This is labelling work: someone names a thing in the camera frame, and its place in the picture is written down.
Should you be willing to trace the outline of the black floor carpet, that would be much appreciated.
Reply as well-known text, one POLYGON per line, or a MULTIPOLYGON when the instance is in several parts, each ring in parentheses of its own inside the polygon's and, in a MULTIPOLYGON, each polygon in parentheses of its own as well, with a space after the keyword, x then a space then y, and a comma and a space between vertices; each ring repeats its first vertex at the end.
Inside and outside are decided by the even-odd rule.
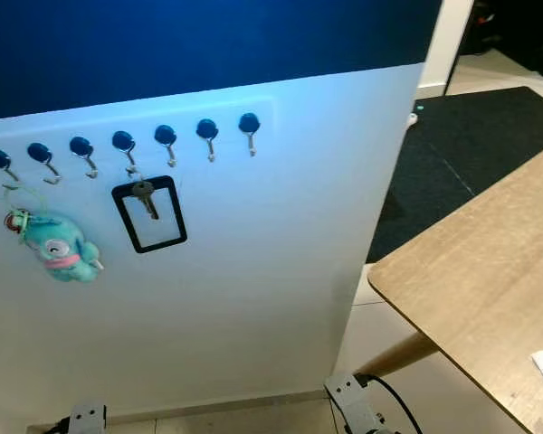
POLYGON ((543 150, 543 98, 529 87, 419 99, 367 263, 376 263, 543 150))

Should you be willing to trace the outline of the tapered wooden table leg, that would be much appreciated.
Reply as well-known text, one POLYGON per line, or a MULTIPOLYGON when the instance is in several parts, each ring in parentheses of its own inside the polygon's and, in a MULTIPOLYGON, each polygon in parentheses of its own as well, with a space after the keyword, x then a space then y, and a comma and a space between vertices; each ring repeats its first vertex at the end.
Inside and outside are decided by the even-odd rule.
POLYGON ((428 335, 414 332, 364 363, 357 373, 385 377, 390 373, 401 371, 408 365, 420 363, 421 360, 440 351, 440 346, 433 342, 428 335))

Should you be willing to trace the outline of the dark metal key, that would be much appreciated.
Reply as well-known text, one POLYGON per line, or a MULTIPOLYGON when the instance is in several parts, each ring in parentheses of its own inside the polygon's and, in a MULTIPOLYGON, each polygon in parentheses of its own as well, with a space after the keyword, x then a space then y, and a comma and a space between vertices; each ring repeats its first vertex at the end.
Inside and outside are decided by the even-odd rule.
POLYGON ((135 182, 135 184, 131 186, 131 194, 142 203, 144 210, 148 212, 150 218, 152 220, 159 220, 160 216, 157 207, 152 200, 153 190, 155 190, 155 186, 147 181, 147 179, 140 179, 140 181, 135 182))

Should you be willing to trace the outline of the teal plush toy keychain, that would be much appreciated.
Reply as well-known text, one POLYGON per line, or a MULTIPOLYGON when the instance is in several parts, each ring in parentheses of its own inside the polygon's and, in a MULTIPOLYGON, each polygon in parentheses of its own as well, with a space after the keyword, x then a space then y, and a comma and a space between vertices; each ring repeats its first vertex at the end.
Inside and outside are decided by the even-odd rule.
POLYGON ((58 281, 92 282, 103 270, 99 248, 87 240, 84 231, 68 216, 29 213, 22 240, 49 276, 58 281))

